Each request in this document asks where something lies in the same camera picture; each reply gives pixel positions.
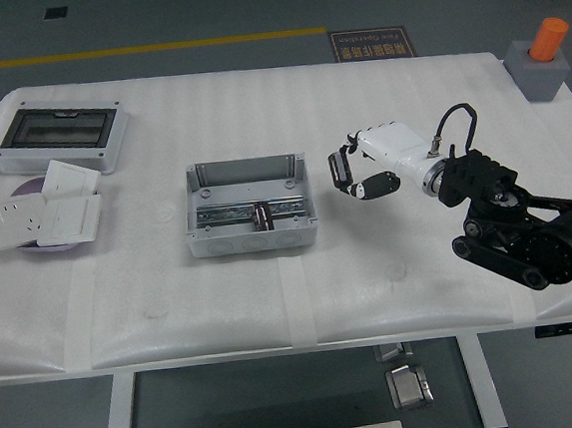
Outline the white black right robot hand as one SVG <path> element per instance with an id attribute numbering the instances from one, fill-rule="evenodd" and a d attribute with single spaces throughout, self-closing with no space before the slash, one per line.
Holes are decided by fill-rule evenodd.
<path id="1" fill-rule="evenodd" d="M 381 166 L 377 174 L 357 183 L 349 155 L 355 152 Z M 446 160 L 428 154 L 428 143 L 401 122 L 379 125 L 351 134 L 346 144 L 328 157 L 333 185 L 359 200 L 376 200 L 398 191 L 404 180 L 413 181 L 427 196 L 436 197 Z"/>

